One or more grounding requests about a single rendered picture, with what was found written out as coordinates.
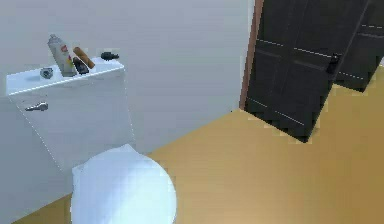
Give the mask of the white toilet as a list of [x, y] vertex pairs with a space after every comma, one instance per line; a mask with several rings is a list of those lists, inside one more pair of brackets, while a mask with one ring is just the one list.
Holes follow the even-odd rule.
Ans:
[[0, 96], [0, 224], [68, 196], [71, 224], [176, 224], [167, 171], [137, 152], [126, 70], [10, 74]]

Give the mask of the black room door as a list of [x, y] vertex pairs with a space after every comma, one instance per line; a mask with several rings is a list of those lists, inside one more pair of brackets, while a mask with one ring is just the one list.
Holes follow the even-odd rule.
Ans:
[[384, 0], [264, 0], [245, 111], [306, 142], [335, 84], [384, 60]]

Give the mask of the small black flat object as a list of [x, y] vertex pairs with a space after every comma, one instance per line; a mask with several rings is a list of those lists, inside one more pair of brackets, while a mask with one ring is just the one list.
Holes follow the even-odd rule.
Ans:
[[72, 59], [72, 61], [73, 61], [73, 64], [74, 64], [77, 72], [80, 75], [87, 74], [89, 72], [89, 69], [86, 66], [86, 64], [83, 61], [81, 61], [78, 57], [74, 57]]

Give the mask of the grey spray bottle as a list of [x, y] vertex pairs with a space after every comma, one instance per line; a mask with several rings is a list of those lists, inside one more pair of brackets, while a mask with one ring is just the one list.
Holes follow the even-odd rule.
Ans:
[[51, 34], [48, 40], [48, 47], [52, 56], [58, 65], [58, 68], [63, 77], [73, 77], [76, 75], [76, 69], [72, 62], [66, 43], [56, 36]]

